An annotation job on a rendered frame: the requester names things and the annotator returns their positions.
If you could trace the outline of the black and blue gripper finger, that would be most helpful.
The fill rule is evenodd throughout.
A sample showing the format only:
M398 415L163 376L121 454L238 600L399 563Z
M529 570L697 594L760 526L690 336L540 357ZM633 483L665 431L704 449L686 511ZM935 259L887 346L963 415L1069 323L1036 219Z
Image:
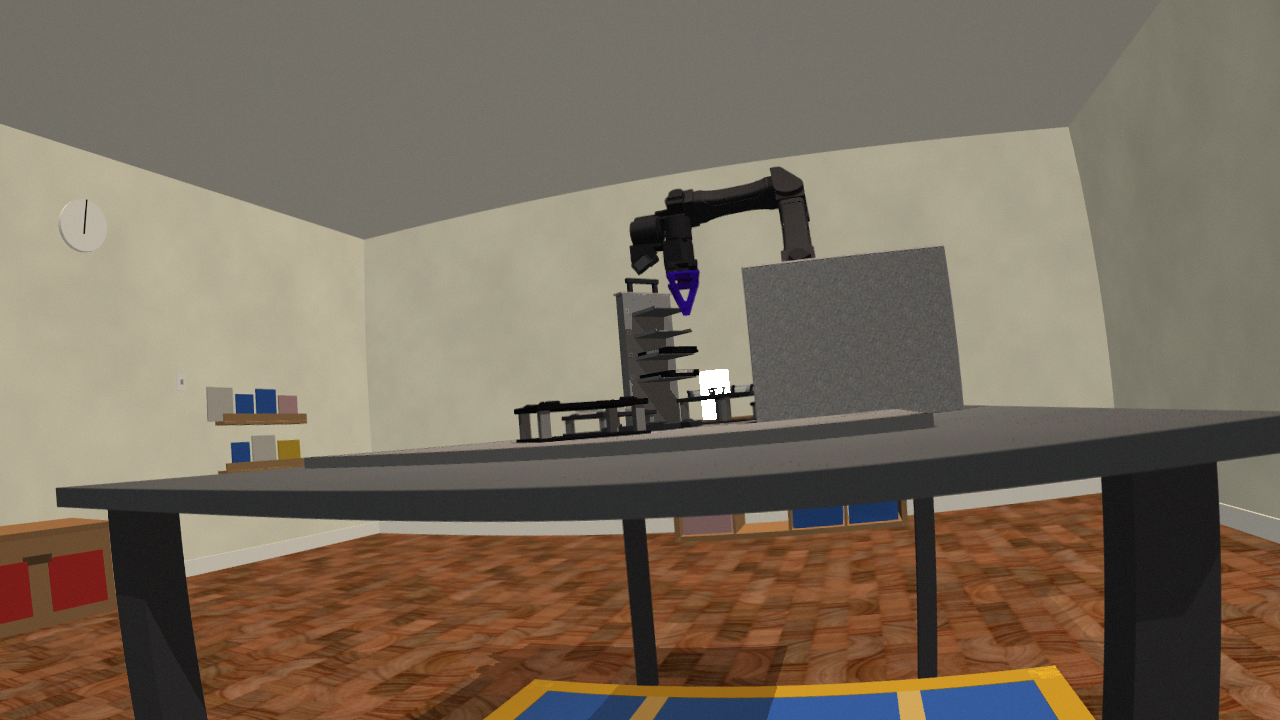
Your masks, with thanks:
M666 277L669 281L669 284L671 284L672 290L675 291L675 295L677 296L678 302L681 304L681 306L684 309L689 309L691 306L692 295L694 295L696 284L698 284L698 277L699 277L699 274L700 274L699 270L668 272L668 273L666 273ZM675 283L675 281L687 281L687 279L692 279L692 283L691 283L691 287L689 290L689 299L687 299L687 301L684 301L684 297L680 293L678 287Z
M678 286L678 290L690 290L690 287L691 287L691 283L692 283L692 282L682 282L682 283L676 283L676 284ZM691 313L691 309L692 309L692 304L691 304L691 306L690 306L689 309L684 309L684 307L681 306L681 304L678 302L678 299L677 299L677 296L675 295L675 291L672 290L671 284L668 284L668 288L669 288L669 292L671 292L671 293L673 295L673 297L675 297L675 301L676 301L676 304L678 305L678 309L681 310L681 313L684 314L684 316L687 316L687 315L690 315L690 313ZM695 290L695 292L694 292L694 296L692 296L692 302L694 302L694 299L695 299L695 296L696 296L696 292L698 292L698 286L696 286L696 290Z

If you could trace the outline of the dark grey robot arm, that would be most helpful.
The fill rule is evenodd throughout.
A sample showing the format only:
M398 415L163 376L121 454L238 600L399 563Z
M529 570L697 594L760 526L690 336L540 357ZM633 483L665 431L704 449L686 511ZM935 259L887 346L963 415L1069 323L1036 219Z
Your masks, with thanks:
M749 184L709 191L672 190L667 197L666 210L637 217L630 223L634 243L630 246L631 266L637 275L659 261L659 251L663 251L664 266L666 263L681 261L678 238L682 242L692 240L692 227L718 217L759 209L780 209L785 245L782 263L815 258L803 181L782 167L772 167L771 176Z

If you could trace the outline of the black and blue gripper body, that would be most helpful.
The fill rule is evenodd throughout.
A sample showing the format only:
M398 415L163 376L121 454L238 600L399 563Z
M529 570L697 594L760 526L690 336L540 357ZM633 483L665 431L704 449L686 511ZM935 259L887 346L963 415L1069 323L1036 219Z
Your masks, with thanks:
M682 242L682 238L678 238L678 243L681 261L666 263L666 273L698 270L698 259L694 258L692 240L686 238Z

